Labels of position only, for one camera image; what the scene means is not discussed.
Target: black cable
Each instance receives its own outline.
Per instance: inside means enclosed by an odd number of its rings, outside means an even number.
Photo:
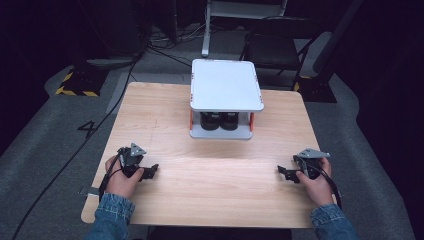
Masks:
[[[109,178],[111,178],[115,173],[117,173],[117,172],[119,172],[119,171],[122,171],[122,169],[120,168],[120,169],[118,169],[118,170],[116,170],[115,172],[113,172],[110,176],[109,176]]]
[[[147,50],[146,52],[148,52],[148,53],[150,53],[150,54],[153,54],[153,55],[158,55],[158,56],[161,56],[162,54],[158,54],[158,53],[154,53],[154,52],[150,52],[149,50]],[[174,57],[174,58],[179,58],[179,59],[183,59],[183,60],[185,60],[185,61],[187,61],[187,62],[192,62],[192,60],[190,60],[190,59],[188,59],[188,58],[185,58],[185,57],[178,57],[178,56],[175,56],[175,55],[170,55],[170,54],[166,54],[167,56],[171,56],[171,57]]]
[[[165,53],[163,53],[163,52],[161,52],[159,50],[156,50],[154,47],[151,47],[150,45],[148,45],[148,48],[151,49],[151,50],[153,50],[153,51],[155,51],[155,52],[157,52],[157,53],[159,53],[159,54],[161,54],[161,55],[163,55],[163,56],[165,56],[165,57],[169,57],[169,58],[171,58],[171,59],[173,59],[173,60],[175,60],[175,61],[177,61],[179,63],[182,63],[182,64],[184,64],[184,65],[186,65],[186,66],[188,66],[188,67],[191,68],[191,65],[190,64],[187,64],[187,63],[185,63],[183,61],[180,61],[180,60],[176,59],[175,57],[172,57],[172,56],[170,56],[168,54],[165,54]]]
[[[110,174],[110,172],[112,172],[113,166],[115,166],[116,160],[118,160],[118,158],[122,155],[122,148],[119,149],[118,154],[115,156],[115,158],[113,159],[111,165],[109,166],[109,169],[107,170],[106,174],[103,176],[103,180],[102,183],[100,184],[99,187],[99,203],[102,201],[103,195],[105,193],[106,187],[109,183],[110,177],[112,177],[113,174],[115,174],[117,171],[113,172],[112,174]]]
[[[15,233],[13,234],[13,238],[12,240],[16,239],[16,237],[18,236],[19,231],[21,230],[22,226],[24,225],[26,219],[28,218],[29,214],[32,212],[32,210],[34,209],[35,205],[37,205],[37,203],[40,201],[41,197],[47,192],[47,190],[51,187],[51,185],[53,185],[53,183],[56,181],[56,179],[60,176],[60,174],[65,170],[65,168],[72,162],[72,160],[74,160],[75,156],[81,151],[81,149],[85,146],[85,144],[87,144],[88,140],[90,140],[90,138],[96,133],[96,131],[100,128],[100,126],[104,123],[104,121],[106,121],[106,119],[112,114],[113,110],[115,110],[115,108],[118,106],[119,102],[121,101],[122,97],[124,96],[126,87],[128,85],[128,81],[130,79],[130,75],[131,75],[131,71],[133,70],[135,64],[138,62],[134,61],[133,64],[131,65],[131,68],[128,72],[128,76],[127,76],[127,81],[124,87],[124,90],[121,93],[121,96],[119,97],[118,101],[116,102],[116,104],[113,106],[113,108],[109,111],[109,113],[102,119],[102,121],[97,125],[96,130],[92,131],[90,135],[88,135],[88,137],[84,140],[84,142],[78,147],[78,149],[72,154],[72,156],[68,159],[68,161],[65,163],[65,165],[63,165],[63,167],[59,170],[59,172],[53,177],[53,179],[47,184],[47,186],[43,189],[43,191],[41,191],[41,193],[38,195],[37,199],[32,203],[31,207],[28,209],[28,211],[25,213],[25,216],[22,218],[21,222],[18,225],[18,228],[16,229]]]
[[[200,32],[201,32],[201,29],[202,29],[202,27],[203,26],[205,26],[206,24],[204,23],[204,24],[202,24],[202,25],[200,25],[200,27],[198,27],[198,28],[196,28],[196,29],[194,29],[193,31],[191,31],[191,32],[188,32],[188,33],[186,33],[186,29],[182,29],[182,30],[177,30],[177,31],[183,31],[183,33],[182,34],[180,34],[179,36],[177,36],[177,40],[179,40],[177,43],[172,43],[171,41],[170,41],[170,39],[169,38],[167,38],[167,37],[165,37],[165,36],[163,36],[163,35],[160,35],[160,32],[155,32],[155,34],[158,34],[159,36],[158,37],[160,37],[160,39],[151,39],[150,40],[150,42],[154,42],[154,41],[162,41],[162,40],[167,40],[167,43],[166,43],[166,45],[165,46],[158,46],[158,45],[153,45],[153,43],[151,43],[150,45],[151,46],[153,46],[153,47],[155,47],[155,48],[160,48],[160,49],[172,49],[172,48],[174,48],[174,47],[176,47],[176,46],[178,46],[178,45],[180,45],[181,43],[187,43],[187,42],[191,42],[191,41],[193,41],[193,40],[195,40],[196,38],[198,38],[199,37],[199,34],[200,34]]]
[[[138,55],[140,54],[140,52],[143,51],[143,46],[140,48],[140,50],[136,51],[136,52],[128,52],[125,50],[117,50],[112,48],[102,37],[102,35],[99,33],[99,31],[97,30],[96,26],[94,25],[93,21],[91,20],[90,16],[88,15],[87,11],[85,10],[84,6],[81,4],[80,0],[78,0],[78,4],[81,8],[81,10],[83,11],[85,17],[87,18],[88,22],[90,23],[91,27],[93,28],[94,32],[96,33],[97,37],[102,41],[102,43],[105,45],[106,48],[108,48],[110,51],[116,53],[117,55],[121,55],[121,56],[133,56],[133,55]]]
[[[98,64],[98,63],[90,63],[89,62],[89,64],[96,67],[96,69],[99,69],[99,70],[114,70],[114,69],[118,69],[118,68],[131,66],[131,64],[133,64],[134,61],[135,61],[135,59],[133,59],[131,61],[118,62],[118,63]]]
[[[138,80],[132,74],[131,77],[134,78],[134,81],[138,82]]]
[[[325,180],[327,180],[328,184],[331,187],[331,190],[334,193],[334,196],[336,197],[337,206],[339,206],[339,208],[342,209],[342,199],[341,199],[341,196],[340,196],[340,192],[337,189],[337,185],[333,181],[333,179],[331,179],[331,177],[328,176],[327,172],[324,171],[324,169],[319,169],[319,168],[316,168],[316,167],[311,166],[311,165],[306,165],[306,166],[314,169],[315,171],[318,171],[325,178]]]

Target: hazard tape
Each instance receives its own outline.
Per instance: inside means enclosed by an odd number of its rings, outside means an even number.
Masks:
[[[75,90],[70,89],[71,82],[73,80],[72,76],[74,75],[74,69],[70,69],[68,74],[66,74],[59,88],[56,90],[56,94],[64,94],[68,96],[89,96],[89,97],[98,97],[100,96],[100,89],[98,91],[92,90]]]
[[[301,79],[309,79],[309,80],[314,79],[313,77],[309,77],[309,76],[299,76],[299,78],[301,78]],[[293,90],[296,91],[296,92],[299,92],[299,90],[301,90],[300,89],[300,85],[299,85],[299,81],[296,82],[296,84],[294,85],[294,89]]]

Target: denim sleeve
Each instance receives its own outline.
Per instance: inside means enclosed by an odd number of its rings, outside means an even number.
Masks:
[[[315,234],[320,240],[359,239],[350,221],[336,204],[321,206],[311,213]]]
[[[118,195],[105,193],[97,207],[96,220],[85,240],[127,239],[128,224],[135,205]]]

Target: finger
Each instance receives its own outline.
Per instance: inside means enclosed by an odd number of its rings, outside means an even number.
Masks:
[[[111,158],[109,158],[109,160],[107,160],[106,161],[106,171],[108,171],[109,170],[109,168],[110,168],[110,165],[112,165],[112,163],[113,163],[113,161],[115,160],[115,158],[116,158],[117,156],[115,155],[115,156],[113,156],[113,157],[111,157]],[[112,168],[112,171],[116,171],[116,170],[118,170],[119,169],[119,157],[118,157],[118,159],[116,159],[116,161],[115,161],[115,165],[113,166],[113,168]]]
[[[323,157],[320,159],[321,168],[331,177],[331,164],[327,158]]]

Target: gray floor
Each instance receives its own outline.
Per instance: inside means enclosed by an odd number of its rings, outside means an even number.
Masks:
[[[244,32],[212,35],[210,59],[237,60]],[[313,46],[302,75],[313,76],[312,64],[330,37],[324,34]],[[164,50],[190,63],[201,58],[202,39]],[[22,130],[0,159],[0,238],[11,239],[20,220],[42,190],[84,142],[77,128],[96,124],[116,103],[129,68],[111,71],[100,97],[55,95],[71,66],[46,80],[50,99]],[[170,58],[146,53],[132,72],[132,81],[190,84],[191,68]],[[261,83],[276,80],[258,71]],[[305,103],[320,148],[330,152],[335,182],[343,194],[344,212],[362,239],[415,239],[402,197],[380,166],[355,118],[356,96],[337,77],[330,81],[337,104]],[[79,239],[90,229],[81,221],[85,197],[78,192],[91,186],[116,114],[111,114],[75,156],[35,206],[18,239]],[[130,226],[130,239],[142,238],[146,226]],[[293,239],[315,239],[310,229],[293,230]]]

